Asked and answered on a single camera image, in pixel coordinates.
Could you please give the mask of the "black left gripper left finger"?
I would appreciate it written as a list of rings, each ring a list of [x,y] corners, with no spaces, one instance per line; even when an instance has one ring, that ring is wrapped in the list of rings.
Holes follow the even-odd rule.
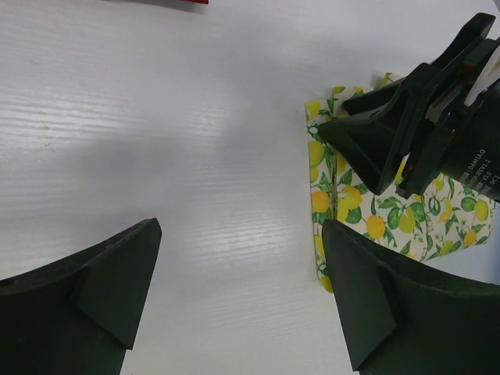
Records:
[[[3,374],[118,374],[134,347],[162,230],[142,220],[1,281]]]

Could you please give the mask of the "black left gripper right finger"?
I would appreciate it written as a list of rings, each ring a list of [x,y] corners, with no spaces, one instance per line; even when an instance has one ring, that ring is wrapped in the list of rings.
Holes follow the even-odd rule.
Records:
[[[497,285],[426,266],[336,220],[322,239],[355,372],[498,373]]]

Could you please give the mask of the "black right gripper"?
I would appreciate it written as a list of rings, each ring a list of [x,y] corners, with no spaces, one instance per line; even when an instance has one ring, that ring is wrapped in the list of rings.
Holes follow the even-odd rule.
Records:
[[[407,77],[348,99],[347,116],[319,127],[374,194],[386,191],[402,159],[397,192],[421,194],[439,174],[496,197],[496,82],[463,104],[495,50],[495,17],[479,12],[432,62]]]

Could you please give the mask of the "lemon print skirt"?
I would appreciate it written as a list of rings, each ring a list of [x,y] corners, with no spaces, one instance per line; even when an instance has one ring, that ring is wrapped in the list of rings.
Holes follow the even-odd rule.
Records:
[[[329,98],[305,104],[316,274],[327,292],[333,288],[322,241],[326,220],[338,220],[418,262],[485,244],[493,231],[495,202],[452,178],[439,174],[421,195],[402,198],[395,192],[402,182],[397,173],[389,188],[375,195],[345,158],[320,140],[318,126],[345,117],[344,101],[367,92],[337,86]]]

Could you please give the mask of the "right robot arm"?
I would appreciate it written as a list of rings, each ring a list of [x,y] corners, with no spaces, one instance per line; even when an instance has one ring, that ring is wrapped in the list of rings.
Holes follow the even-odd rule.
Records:
[[[495,17],[478,13],[433,62],[344,102],[347,115],[322,123],[374,194],[401,177],[398,195],[421,195],[444,174],[499,198],[499,42]]]

